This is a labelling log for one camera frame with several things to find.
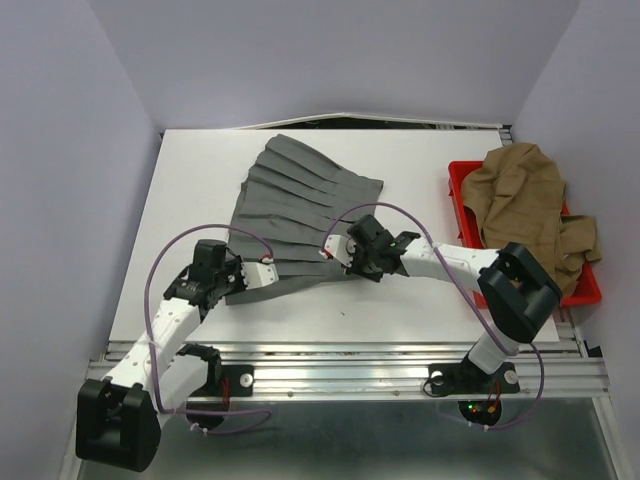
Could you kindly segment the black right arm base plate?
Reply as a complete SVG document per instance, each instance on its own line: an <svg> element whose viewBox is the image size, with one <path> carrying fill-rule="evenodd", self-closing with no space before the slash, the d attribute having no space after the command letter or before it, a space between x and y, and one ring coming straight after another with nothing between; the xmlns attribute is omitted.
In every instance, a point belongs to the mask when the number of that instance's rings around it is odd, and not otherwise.
<svg viewBox="0 0 640 480"><path fill-rule="evenodd" d="M435 363L428 369L423 391L433 397L450 395L481 396L492 393L516 394L520 385L515 365L503 363L496 372L487 374L473 364Z"/></svg>

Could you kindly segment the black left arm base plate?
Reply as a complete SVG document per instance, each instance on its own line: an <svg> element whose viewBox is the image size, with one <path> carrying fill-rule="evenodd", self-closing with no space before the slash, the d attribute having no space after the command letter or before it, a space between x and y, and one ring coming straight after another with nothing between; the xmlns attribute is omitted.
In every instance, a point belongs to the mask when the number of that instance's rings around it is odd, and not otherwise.
<svg viewBox="0 0 640 480"><path fill-rule="evenodd" d="M253 395L254 367L250 364L222 364L207 369L205 383L191 397L248 398Z"/></svg>

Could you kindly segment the red plastic tray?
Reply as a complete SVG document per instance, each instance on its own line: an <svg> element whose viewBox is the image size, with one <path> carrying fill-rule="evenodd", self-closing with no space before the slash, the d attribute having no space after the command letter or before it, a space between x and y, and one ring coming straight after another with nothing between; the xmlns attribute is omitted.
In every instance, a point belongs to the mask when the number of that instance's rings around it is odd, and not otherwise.
<svg viewBox="0 0 640 480"><path fill-rule="evenodd" d="M473 171L479 169L483 162L481 160L453 161L448 166L449 173L449 197L451 198L453 209L458 225L458 239L464 247L482 248L479 230L476 224L474 213L464 206L462 200L461 187L463 180ZM585 263L582 267L581 275L578 278L576 288L572 295L565 296L561 302L561 307L595 305L602 299L599 285L596 281L592 267Z"/></svg>

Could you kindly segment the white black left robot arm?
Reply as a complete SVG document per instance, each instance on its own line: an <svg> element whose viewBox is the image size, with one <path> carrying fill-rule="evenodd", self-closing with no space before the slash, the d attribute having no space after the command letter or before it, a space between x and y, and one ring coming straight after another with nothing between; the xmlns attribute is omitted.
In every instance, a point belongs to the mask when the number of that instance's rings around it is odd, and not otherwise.
<svg viewBox="0 0 640 480"><path fill-rule="evenodd" d="M167 288L124 359L81 386L79 458L142 472L156 455L164 424L192 393L229 391L219 351L186 339L224 296L244 291L241 267L225 242L196 243L192 262Z"/></svg>

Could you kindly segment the tan brown skirt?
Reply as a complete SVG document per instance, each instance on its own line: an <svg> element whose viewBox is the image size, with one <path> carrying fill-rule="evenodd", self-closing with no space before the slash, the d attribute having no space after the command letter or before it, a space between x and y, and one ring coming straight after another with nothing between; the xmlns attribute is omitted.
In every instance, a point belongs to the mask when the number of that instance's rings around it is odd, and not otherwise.
<svg viewBox="0 0 640 480"><path fill-rule="evenodd" d="M563 212L566 182L536 144L513 143L487 153L461 183L481 245L524 245L565 296L578 288L588 263L602 259L596 220Z"/></svg>

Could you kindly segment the grey pleated skirt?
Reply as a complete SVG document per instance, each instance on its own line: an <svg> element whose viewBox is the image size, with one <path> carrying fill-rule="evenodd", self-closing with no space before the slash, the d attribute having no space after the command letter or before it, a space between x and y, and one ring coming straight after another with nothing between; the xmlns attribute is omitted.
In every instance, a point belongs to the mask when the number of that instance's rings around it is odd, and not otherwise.
<svg viewBox="0 0 640 480"><path fill-rule="evenodd" d="M360 216L373 214L384 182L350 171L289 136L272 137L250 167L231 224L265 239L273 248L279 280L264 289L227 298L243 305L350 278L319 254L332 224L344 235Z"/></svg>

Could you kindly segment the aluminium rail frame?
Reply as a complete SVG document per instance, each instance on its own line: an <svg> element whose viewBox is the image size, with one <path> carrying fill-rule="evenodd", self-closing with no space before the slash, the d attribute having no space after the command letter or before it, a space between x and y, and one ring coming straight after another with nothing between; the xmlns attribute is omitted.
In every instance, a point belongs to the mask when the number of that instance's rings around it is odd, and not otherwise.
<svg viewBox="0 0 640 480"><path fill-rule="evenodd" d="M557 310L515 359L507 429L467 426L455 397L424 387L479 325L461 301L401 307L326 291L219 306L191 341L250 365L237 416L212 437L170 420L143 479L635 479L602 353Z"/></svg>

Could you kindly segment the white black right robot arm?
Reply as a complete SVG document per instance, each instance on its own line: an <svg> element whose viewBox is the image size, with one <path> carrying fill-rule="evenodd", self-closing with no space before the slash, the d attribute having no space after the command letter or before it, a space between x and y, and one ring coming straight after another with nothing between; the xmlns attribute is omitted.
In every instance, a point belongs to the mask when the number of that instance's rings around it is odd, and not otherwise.
<svg viewBox="0 0 640 480"><path fill-rule="evenodd" d="M393 236L372 215L327 242L347 275L379 282L386 275L429 278L453 284L464 298L484 297L491 315L478 318L485 332L460 366L463 384L482 390L519 347L533 342L562 301L562 291L531 252L510 242L499 249L437 243L425 233Z"/></svg>

